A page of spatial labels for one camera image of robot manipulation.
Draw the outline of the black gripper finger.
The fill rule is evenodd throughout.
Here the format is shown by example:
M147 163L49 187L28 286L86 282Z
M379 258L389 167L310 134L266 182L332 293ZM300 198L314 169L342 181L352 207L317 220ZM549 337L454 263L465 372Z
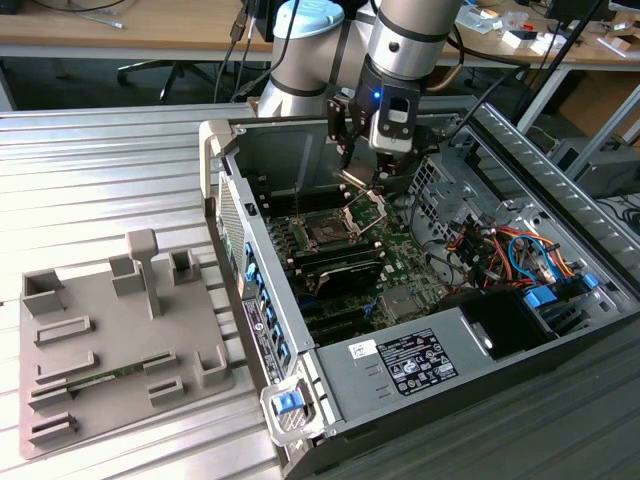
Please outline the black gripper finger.
M381 188L391 181L398 180L415 161L415 150L400 155L377 153L376 168L373 174L373 187Z
M360 110L355 100L342 93L330 97L327 100L327 125L328 137L337 143L341 154L340 169L346 170L360 135Z

